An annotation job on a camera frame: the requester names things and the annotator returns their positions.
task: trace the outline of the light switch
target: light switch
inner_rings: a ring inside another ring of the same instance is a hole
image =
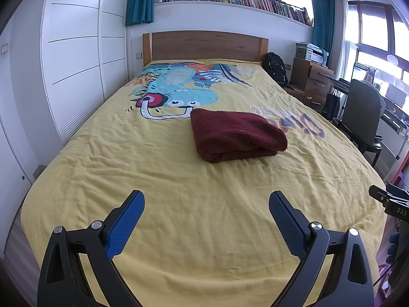
[[[9,51],[9,44],[4,44],[0,48],[0,55],[3,55]]]

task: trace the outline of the bed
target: bed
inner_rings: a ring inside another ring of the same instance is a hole
[[[104,219],[134,189],[145,211],[114,263],[144,306],[270,306],[298,265],[268,199],[281,190],[310,221],[355,227],[373,280],[386,220],[369,197],[381,178],[353,144],[261,68],[264,38],[212,31],[143,36],[141,74],[103,104],[41,174],[21,221],[42,262],[54,227]],[[276,156],[211,164],[197,154],[190,113],[251,112],[280,127]],[[96,299],[106,303],[82,258]],[[307,300],[318,296],[327,257]]]

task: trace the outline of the blue textured pad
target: blue textured pad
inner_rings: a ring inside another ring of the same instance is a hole
[[[287,210],[286,206],[276,193],[270,195],[268,207],[290,253],[294,256],[298,256],[300,260],[303,260],[307,255],[307,250],[305,248],[306,238],[297,221]]]
[[[125,245],[145,209],[145,197],[139,192],[128,204],[108,234],[105,252],[110,260],[122,253]]]

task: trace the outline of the black mechanical device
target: black mechanical device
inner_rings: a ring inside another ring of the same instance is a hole
[[[388,184],[386,191],[371,186],[369,195],[382,203],[386,214],[400,219],[399,243],[392,272],[388,278],[393,291],[381,307],[406,306],[409,301],[409,248],[404,244],[404,238],[409,235],[409,194]]]
[[[134,190],[103,221],[86,229],[54,228],[41,267],[38,307],[102,307],[93,298],[78,254],[87,254],[95,277],[111,307],[140,307],[112,259],[119,255],[144,211],[144,195]],[[329,231],[308,222],[277,191],[269,210],[291,254],[300,264],[271,307],[302,307],[326,255],[334,255],[330,271],[314,307],[373,307],[373,288],[367,255],[359,232]]]

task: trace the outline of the maroon towel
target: maroon towel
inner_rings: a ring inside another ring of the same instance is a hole
[[[287,148],[284,132],[254,113],[196,108],[190,120],[196,150],[207,162],[274,156]]]

